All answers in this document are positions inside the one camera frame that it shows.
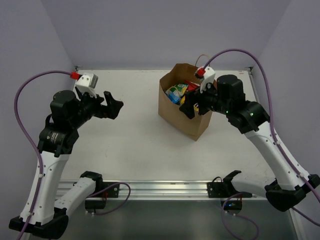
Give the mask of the green snack packet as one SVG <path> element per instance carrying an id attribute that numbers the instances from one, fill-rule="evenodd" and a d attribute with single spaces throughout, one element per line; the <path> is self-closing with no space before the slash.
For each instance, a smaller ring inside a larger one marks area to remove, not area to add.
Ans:
<path id="1" fill-rule="evenodd" d="M 189 85 L 187 83 L 179 83 L 172 86 L 169 89 L 169 92 L 177 97 L 182 97 L 185 94 L 186 90 L 188 89 L 188 86 Z"/>

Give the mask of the aluminium rail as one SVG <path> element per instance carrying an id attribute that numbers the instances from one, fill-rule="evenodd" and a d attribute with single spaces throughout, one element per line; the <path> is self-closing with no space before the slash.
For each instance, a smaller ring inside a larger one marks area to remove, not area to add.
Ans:
<path id="1" fill-rule="evenodd" d="M 221 193 L 207 187 L 206 180 L 126 180 L 126 185 L 116 185 L 101 194 L 107 200 L 130 201 L 207 201 L 225 200 Z"/>

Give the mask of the brown paper bag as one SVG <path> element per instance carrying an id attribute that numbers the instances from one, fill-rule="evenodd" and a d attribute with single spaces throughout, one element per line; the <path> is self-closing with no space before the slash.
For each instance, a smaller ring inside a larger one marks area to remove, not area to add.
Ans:
<path id="1" fill-rule="evenodd" d="M 212 112 L 207 112 L 204 115 L 195 113 L 195 117 L 189 119 L 179 110 L 180 106 L 169 99 L 165 91 L 185 81 L 199 84 L 200 81 L 195 77 L 197 69 L 195 65 L 189 63 L 175 64 L 172 70 L 159 80 L 158 91 L 158 115 L 194 141 L 197 141 L 208 128 Z"/>

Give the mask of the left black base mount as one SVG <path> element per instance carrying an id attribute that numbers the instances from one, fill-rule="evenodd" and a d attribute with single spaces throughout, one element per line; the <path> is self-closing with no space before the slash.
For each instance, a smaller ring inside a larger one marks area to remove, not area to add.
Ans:
<path id="1" fill-rule="evenodd" d="M 107 199 L 118 198 L 120 185 L 116 182 L 103 181 L 97 189 L 89 195 L 84 202 L 84 207 L 89 212 L 103 210 L 106 207 Z"/>

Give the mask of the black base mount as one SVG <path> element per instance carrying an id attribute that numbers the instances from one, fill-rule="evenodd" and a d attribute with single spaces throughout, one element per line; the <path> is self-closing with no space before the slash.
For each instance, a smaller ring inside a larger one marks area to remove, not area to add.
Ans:
<path id="1" fill-rule="evenodd" d="M 215 177 L 212 181 L 206 183 L 206 190 L 209 198 L 227 199 L 239 192 L 231 184 L 233 177 L 226 176 Z M 239 214 L 243 207 L 242 196 L 238 195 L 236 200 L 229 200 L 223 209 L 232 214 Z"/>
<path id="2" fill-rule="evenodd" d="M 118 198 L 120 185 L 116 182 L 103 181 L 97 189 L 89 195 L 84 202 L 84 207 L 89 212 L 103 210 L 106 207 L 107 199 Z"/>

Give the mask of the blue white snack packet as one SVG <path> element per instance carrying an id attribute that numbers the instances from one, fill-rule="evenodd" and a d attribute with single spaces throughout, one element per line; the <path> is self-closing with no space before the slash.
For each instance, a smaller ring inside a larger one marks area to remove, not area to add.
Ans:
<path id="1" fill-rule="evenodd" d="M 178 104 L 180 102 L 181 92 L 178 90 L 177 87 L 172 86 L 171 88 L 165 91 L 165 94 L 173 104 Z"/>

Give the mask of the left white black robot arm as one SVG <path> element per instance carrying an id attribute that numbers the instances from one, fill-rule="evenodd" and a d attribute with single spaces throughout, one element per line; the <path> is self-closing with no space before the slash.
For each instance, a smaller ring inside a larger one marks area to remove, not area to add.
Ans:
<path id="1" fill-rule="evenodd" d="M 79 138 L 78 129 L 92 117 L 114 120 L 124 103 L 109 91 L 104 96 L 63 90 L 53 96 L 51 114 L 39 134 L 38 163 L 26 205 L 9 228 L 33 236 L 57 240 L 67 229 L 73 212 L 88 197 L 108 197 L 118 183 L 104 185 L 101 174 L 85 171 L 74 186 L 56 199 L 62 172 Z"/>

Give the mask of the red snack bag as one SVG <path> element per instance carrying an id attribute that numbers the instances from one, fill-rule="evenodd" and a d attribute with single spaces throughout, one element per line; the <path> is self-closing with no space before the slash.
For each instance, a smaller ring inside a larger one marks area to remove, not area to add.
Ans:
<path id="1" fill-rule="evenodd" d="M 187 92 L 192 92 L 196 90 L 198 87 L 200 87 L 199 84 L 194 83 L 192 81 L 185 80 L 184 83 L 187 84 L 187 89 L 186 89 Z"/>

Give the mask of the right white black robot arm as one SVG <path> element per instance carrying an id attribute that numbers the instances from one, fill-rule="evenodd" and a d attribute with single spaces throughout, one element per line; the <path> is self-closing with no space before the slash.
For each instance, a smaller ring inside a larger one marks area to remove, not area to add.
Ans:
<path id="1" fill-rule="evenodd" d="M 235 75 L 222 75 L 216 86 L 207 83 L 204 91 L 197 88 L 184 96 L 184 103 L 179 108 L 181 112 L 192 119 L 197 104 L 200 115 L 208 111 L 225 115 L 228 122 L 256 147 L 275 176 L 270 178 L 235 170 L 222 181 L 227 196 L 245 192 L 265 197 L 274 208 L 285 212 L 319 186 L 317 174 L 308 173 L 295 159 L 287 161 L 291 154 L 279 139 L 274 139 L 276 132 L 271 129 L 269 115 L 258 102 L 246 99 L 243 82 Z"/>

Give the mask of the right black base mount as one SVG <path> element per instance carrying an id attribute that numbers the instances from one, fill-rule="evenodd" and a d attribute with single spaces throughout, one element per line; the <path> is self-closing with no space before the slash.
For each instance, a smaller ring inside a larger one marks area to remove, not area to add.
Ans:
<path id="1" fill-rule="evenodd" d="M 206 190 L 209 198 L 227 199 L 239 192 L 231 184 L 233 177 L 226 176 L 215 177 L 212 181 L 206 183 Z M 236 200 L 229 200 L 223 209 L 232 214 L 239 214 L 243 207 L 242 196 L 238 195 Z"/>

